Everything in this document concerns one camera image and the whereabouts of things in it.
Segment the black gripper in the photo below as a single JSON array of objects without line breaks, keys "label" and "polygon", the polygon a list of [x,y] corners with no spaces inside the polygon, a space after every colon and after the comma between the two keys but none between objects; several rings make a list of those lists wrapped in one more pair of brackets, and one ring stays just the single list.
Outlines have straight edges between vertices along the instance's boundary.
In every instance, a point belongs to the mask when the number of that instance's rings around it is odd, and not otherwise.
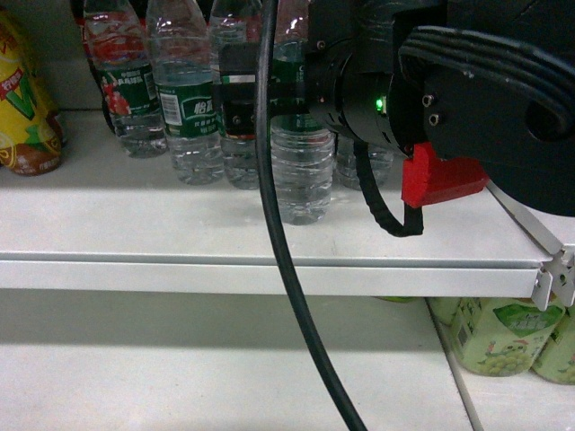
[{"label": "black gripper", "polygon": [[[255,77],[264,6],[217,1],[212,7],[214,104],[220,135],[255,138]],[[305,53],[313,31],[350,34],[348,1],[279,1],[276,10],[270,106],[274,116],[303,114]]]}]

